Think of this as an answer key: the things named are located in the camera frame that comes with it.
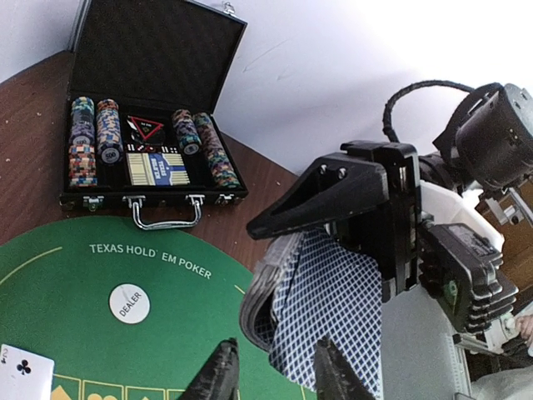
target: case handle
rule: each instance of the case handle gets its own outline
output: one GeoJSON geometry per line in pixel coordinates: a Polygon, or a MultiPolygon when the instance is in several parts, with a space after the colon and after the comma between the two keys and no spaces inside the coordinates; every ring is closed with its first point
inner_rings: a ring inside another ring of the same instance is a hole
{"type": "Polygon", "coordinates": [[[186,199],[191,202],[194,207],[194,219],[192,221],[161,221],[154,223],[144,223],[141,221],[142,201],[146,200],[144,196],[124,196],[122,200],[127,202],[127,205],[132,210],[133,222],[138,228],[143,231],[158,231],[160,229],[183,229],[193,228],[202,218],[202,204],[205,196],[201,194],[191,194],[186,196],[186,199]]]}

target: wooden table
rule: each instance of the wooden table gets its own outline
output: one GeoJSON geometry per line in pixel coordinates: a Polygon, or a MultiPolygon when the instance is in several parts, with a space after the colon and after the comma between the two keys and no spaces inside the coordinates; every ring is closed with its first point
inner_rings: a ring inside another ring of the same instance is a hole
{"type": "MultiPolygon", "coordinates": [[[[73,56],[61,52],[0,85],[0,244],[40,225],[89,212],[62,212],[62,121],[73,56]]],[[[250,219],[277,200],[296,177],[249,147],[226,137],[250,190],[238,206],[204,207],[189,232],[252,269],[267,248],[246,233],[250,219]]],[[[98,214],[130,216],[130,210],[98,214]]],[[[146,221],[190,218],[192,211],[142,210],[146,221]]]]}

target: open briefcase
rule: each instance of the open briefcase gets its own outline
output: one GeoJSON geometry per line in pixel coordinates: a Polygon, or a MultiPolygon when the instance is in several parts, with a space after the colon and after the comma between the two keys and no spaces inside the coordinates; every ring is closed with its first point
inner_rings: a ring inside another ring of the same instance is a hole
{"type": "Polygon", "coordinates": [[[80,26],[62,209],[130,207],[142,229],[189,228],[202,204],[243,199],[212,114],[246,23],[185,0],[92,0],[80,26]],[[184,204],[190,222],[141,220],[141,208],[184,204]]]}

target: person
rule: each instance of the person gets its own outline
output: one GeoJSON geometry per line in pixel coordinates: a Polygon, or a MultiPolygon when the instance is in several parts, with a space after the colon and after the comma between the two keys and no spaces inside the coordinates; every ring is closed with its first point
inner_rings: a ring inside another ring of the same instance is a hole
{"type": "MultiPolygon", "coordinates": [[[[533,345],[533,315],[516,319],[516,329],[530,348],[533,345]]],[[[475,400],[533,399],[533,365],[485,375],[472,383],[475,400]]]]}

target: black cable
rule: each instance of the black cable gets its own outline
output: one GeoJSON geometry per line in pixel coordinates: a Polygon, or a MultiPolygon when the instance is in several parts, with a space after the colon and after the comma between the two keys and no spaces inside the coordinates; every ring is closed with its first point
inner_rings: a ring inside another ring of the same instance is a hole
{"type": "Polygon", "coordinates": [[[458,90],[462,90],[463,92],[472,93],[474,92],[474,88],[470,86],[466,86],[460,83],[455,83],[452,81],[439,81],[439,80],[431,80],[431,81],[422,81],[417,83],[412,83],[411,85],[404,87],[403,89],[399,90],[398,92],[394,93],[392,97],[389,99],[388,102],[386,102],[385,110],[383,111],[383,133],[389,138],[391,142],[400,142],[398,139],[398,136],[396,135],[396,132],[392,128],[392,108],[396,104],[398,100],[403,98],[408,93],[413,92],[414,90],[421,89],[421,88],[429,88],[432,86],[442,86],[444,88],[454,88],[458,90]]]}

